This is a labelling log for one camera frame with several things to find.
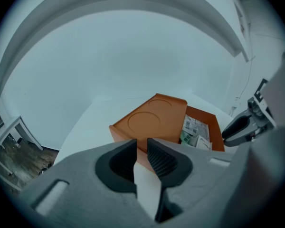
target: circular indent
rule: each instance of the circular indent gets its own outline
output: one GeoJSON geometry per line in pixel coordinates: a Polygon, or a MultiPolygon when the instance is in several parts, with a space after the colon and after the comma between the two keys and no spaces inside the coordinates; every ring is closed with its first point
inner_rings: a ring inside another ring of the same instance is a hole
{"type": "Polygon", "coordinates": [[[137,112],[128,119],[129,128],[139,135],[154,133],[160,123],[159,117],[151,112],[137,112]]]}
{"type": "Polygon", "coordinates": [[[165,100],[152,100],[149,102],[149,106],[152,107],[153,109],[156,108],[161,110],[172,107],[171,103],[165,100]]]}

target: orange lid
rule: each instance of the orange lid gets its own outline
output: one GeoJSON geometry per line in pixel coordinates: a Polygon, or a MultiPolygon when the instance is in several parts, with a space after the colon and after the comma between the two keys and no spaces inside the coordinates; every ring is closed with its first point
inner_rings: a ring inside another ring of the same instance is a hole
{"type": "Polygon", "coordinates": [[[137,139],[138,148],[147,152],[147,138],[178,143],[186,109],[185,100],[156,94],[111,125],[110,131],[114,140],[137,139]]]}

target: black rubber pad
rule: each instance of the black rubber pad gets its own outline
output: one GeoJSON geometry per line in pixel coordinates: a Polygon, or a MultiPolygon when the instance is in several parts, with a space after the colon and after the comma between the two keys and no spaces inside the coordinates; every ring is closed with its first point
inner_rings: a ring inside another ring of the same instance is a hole
{"type": "Polygon", "coordinates": [[[137,160],[137,140],[103,154],[96,162],[95,172],[98,178],[111,190],[117,192],[133,192],[134,164],[137,160]]]}
{"type": "Polygon", "coordinates": [[[163,222],[182,213],[178,205],[169,202],[166,188],[181,185],[191,173],[193,165],[186,155],[154,139],[148,139],[148,161],[161,180],[161,197],[155,220],[163,222]]]}

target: white tag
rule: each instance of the white tag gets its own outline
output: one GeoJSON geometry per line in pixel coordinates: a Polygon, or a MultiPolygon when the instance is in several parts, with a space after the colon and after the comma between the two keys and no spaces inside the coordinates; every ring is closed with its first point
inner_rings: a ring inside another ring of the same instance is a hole
{"type": "Polygon", "coordinates": [[[196,148],[201,150],[212,150],[212,143],[210,143],[207,139],[203,138],[202,136],[199,136],[196,148]]]}

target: orange box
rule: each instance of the orange box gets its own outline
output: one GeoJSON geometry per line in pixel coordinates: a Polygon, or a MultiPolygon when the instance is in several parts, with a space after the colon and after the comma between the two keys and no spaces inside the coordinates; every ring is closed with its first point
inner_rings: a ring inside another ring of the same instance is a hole
{"type": "Polygon", "coordinates": [[[115,142],[137,139],[137,162],[154,172],[147,159],[147,139],[160,138],[180,143],[185,114],[209,125],[212,150],[224,151],[215,115],[187,106],[183,99],[156,94],[118,122],[109,126],[115,142]]]}

